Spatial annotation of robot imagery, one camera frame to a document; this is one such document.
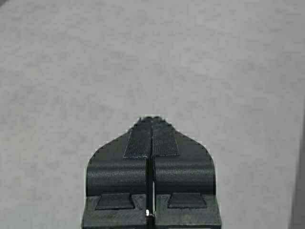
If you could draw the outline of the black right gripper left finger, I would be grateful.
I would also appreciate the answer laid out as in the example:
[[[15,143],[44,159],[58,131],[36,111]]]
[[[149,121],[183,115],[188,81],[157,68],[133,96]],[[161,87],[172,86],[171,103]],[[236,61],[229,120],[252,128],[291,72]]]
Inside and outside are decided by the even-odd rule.
[[[139,119],[100,147],[86,170],[83,229],[146,229],[147,164],[153,119]]]

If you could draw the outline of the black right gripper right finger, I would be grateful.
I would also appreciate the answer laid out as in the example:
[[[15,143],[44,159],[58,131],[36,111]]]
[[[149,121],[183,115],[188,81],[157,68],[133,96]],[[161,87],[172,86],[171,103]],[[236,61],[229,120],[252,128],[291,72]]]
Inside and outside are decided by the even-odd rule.
[[[219,229],[216,174],[207,149],[171,124],[152,120],[155,228]]]

